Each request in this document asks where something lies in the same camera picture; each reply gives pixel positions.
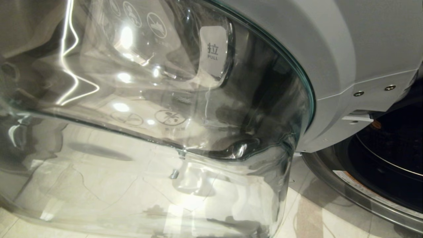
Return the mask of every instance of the circular icon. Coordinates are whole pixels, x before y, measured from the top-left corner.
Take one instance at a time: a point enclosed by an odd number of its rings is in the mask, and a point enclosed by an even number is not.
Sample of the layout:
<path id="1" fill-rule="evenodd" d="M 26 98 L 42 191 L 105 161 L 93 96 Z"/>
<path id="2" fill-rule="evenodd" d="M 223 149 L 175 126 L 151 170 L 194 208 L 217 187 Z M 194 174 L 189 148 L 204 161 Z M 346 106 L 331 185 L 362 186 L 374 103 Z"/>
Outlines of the circular icon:
<path id="1" fill-rule="evenodd" d="M 131 20 L 131 22 L 136 27 L 142 26 L 141 18 L 138 15 L 137 10 L 134 8 L 134 6 L 132 6 L 132 4 L 125 1 L 124 2 L 124 11 L 125 11 L 126 16 L 129 18 L 129 20 Z"/>
<path id="2" fill-rule="evenodd" d="M 114 38 L 115 38 L 115 29 L 112 25 L 112 23 L 106 18 L 106 16 L 103 14 L 103 19 L 102 19 L 102 26 L 103 26 L 103 32 L 106 36 L 106 39 L 109 42 L 113 42 Z"/>
<path id="3" fill-rule="evenodd" d="M 174 111 L 158 111 L 154 116 L 158 122 L 167 126 L 177 126 L 186 120 L 185 117 Z"/>
<path id="4" fill-rule="evenodd" d="M 162 19 L 154 12 L 147 14 L 147 24 L 157 37 L 165 38 L 168 35 L 168 31 Z"/>
<path id="5" fill-rule="evenodd" d="M 116 1 L 109 0 L 109 4 L 112 9 L 112 12 L 119 17 L 121 15 L 121 9 L 119 8 L 119 5 L 116 3 Z"/>
<path id="6" fill-rule="evenodd" d="M 129 126 L 140 126 L 144 123 L 142 117 L 132 112 L 114 112 L 111 117 L 120 123 L 124 123 Z"/>

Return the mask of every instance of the sticker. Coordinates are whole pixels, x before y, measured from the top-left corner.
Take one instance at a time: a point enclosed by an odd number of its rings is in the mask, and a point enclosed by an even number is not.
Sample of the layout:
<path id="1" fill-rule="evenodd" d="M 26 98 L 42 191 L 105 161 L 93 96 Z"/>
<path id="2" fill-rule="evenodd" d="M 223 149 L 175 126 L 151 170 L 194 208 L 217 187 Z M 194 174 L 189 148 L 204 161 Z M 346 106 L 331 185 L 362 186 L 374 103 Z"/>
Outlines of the sticker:
<path id="1" fill-rule="evenodd" d="M 186 120 L 186 118 L 183 117 L 181 114 L 167 110 L 156 112 L 154 117 L 157 119 L 158 122 L 167 126 L 177 126 L 182 124 Z"/>
<path id="2" fill-rule="evenodd" d="M 222 26 L 203 26 L 200 29 L 200 68 L 220 77 L 228 54 L 228 36 Z"/>
<path id="3" fill-rule="evenodd" d="M 139 115 L 132 112 L 114 112 L 110 115 L 113 119 L 120 123 L 124 123 L 129 126 L 140 126 L 144 123 L 144 120 Z"/>
<path id="4" fill-rule="evenodd" d="M 402 211 L 404 213 L 407 213 L 409 215 L 412 216 L 416 216 L 418 218 L 423 219 L 423 214 L 418 213 L 416 211 L 413 211 L 411 209 L 405 208 L 401 205 L 398 205 L 394 202 L 389 201 L 388 199 L 376 194 L 375 192 L 373 192 L 372 190 L 368 189 L 367 187 L 365 187 L 363 184 L 361 184 L 360 182 L 358 182 L 355 178 L 353 178 L 347 171 L 342 171 L 342 170 L 333 170 L 333 172 L 340 177 L 342 180 L 344 180 L 346 183 L 348 183 L 349 185 L 351 185 L 353 188 L 357 189 L 358 191 L 362 192 L 363 194 L 369 196 L 370 198 L 383 203 L 387 206 L 390 206 L 394 209 L 397 209 L 399 211 Z"/>
<path id="5" fill-rule="evenodd" d="M 109 0 L 109 4 L 112 9 L 112 12 L 119 17 L 121 15 L 121 9 L 119 8 L 119 5 L 116 3 L 116 1 Z"/>
<path id="6" fill-rule="evenodd" d="M 147 14 L 147 23 L 157 37 L 163 39 L 168 35 L 168 31 L 162 19 L 154 12 Z"/>
<path id="7" fill-rule="evenodd" d="M 131 20 L 131 22 L 136 26 L 136 27 L 141 27 L 142 26 L 142 22 L 141 22 L 141 18 L 138 15 L 137 10 L 134 8 L 134 6 L 132 6 L 132 4 L 130 4 L 129 2 L 124 2 L 124 11 L 126 16 L 129 18 L 129 20 Z"/>

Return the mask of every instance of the transparent door cover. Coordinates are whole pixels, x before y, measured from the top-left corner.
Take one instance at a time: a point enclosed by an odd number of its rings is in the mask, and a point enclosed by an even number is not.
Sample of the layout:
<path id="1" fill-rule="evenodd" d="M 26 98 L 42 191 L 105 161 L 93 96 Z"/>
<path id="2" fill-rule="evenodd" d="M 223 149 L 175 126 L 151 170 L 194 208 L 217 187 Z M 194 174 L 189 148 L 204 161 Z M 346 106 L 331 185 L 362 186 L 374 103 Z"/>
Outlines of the transparent door cover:
<path id="1" fill-rule="evenodd" d="M 270 36 L 199 0 L 0 3 L 0 197 L 121 237 L 272 237 L 313 114 Z"/>

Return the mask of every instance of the printed icon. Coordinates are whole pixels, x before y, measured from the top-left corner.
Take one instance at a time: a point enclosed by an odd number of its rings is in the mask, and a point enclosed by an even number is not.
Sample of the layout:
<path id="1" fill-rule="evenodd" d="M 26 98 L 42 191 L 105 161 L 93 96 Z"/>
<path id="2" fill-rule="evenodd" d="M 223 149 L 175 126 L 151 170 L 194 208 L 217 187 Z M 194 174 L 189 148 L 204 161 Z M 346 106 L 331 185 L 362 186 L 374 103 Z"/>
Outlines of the printed icon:
<path id="1" fill-rule="evenodd" d="M 120 123 L 124 123 L 129 126 L 140 126 L 144 123 L 144 120 L 139 115 L 132 112 L 114 112 L 110 115 L 113 119 Z"/>
<path id="2" fill-rule="evenodd" d="M 116 1 L 109 0 L 109 4 L 112 9 L 112 12 L 119 17 L 121 15 L 121 9 L 119 8 L 119 5 L 116 3 Z"/>
<path id="3" fill-rule="evenodd" d="M 139 28 L 139 27 L 142 26 L 140 16 L 138 15 L 137 10 L 134 8 L 134 6 L 132 6 L 132 4 L 125 1 L 124 2 L 124 11 L 125 11 L 126 16 L 129 18 L 129 20 L 131 20 L 131 22 L 136 27 Z"/>
<path id="4" fill-rule="evenodd" d="M 156 117 L 156 120 L 158 122 L 167 126 L 177 126 L 179 124 L 182 124 L 186 120 L 185 117 L 174 111 L 162 110 L 156 112 L 154 116 Z"/>
<path id="5" fill-rule="evenodd" d="M 168 31 L 162 19 L 154 12 L 150 12 L 147 14 L 147 23 L 150 29 L 157 37 L 163 39 L 168 35 Z"/>
<path id="6" fill-rule="evenodd" d="M 102 26 L 103 26 L 103 32 L 106 36 L 106 39 L 110 43 L 112 43 L 115 38 L 115 29 L 112 23 L 107 19 L 107 17 L 104 14 L 102 18 Z"/>

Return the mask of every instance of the chinese character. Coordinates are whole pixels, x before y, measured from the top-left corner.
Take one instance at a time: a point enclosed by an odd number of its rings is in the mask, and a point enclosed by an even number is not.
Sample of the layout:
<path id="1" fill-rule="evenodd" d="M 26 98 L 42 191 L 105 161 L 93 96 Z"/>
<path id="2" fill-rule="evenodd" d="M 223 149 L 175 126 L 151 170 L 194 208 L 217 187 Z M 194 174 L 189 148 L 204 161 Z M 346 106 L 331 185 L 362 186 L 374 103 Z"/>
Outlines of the chinese character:
<path id="1" fill-rule="evenodd" d="M 217 49 L 219 48 L 216 44 L 211 45 L 210 43 L 207 45 L 207 49 L 209 50 L 209 54 L 218 55 Z"/>

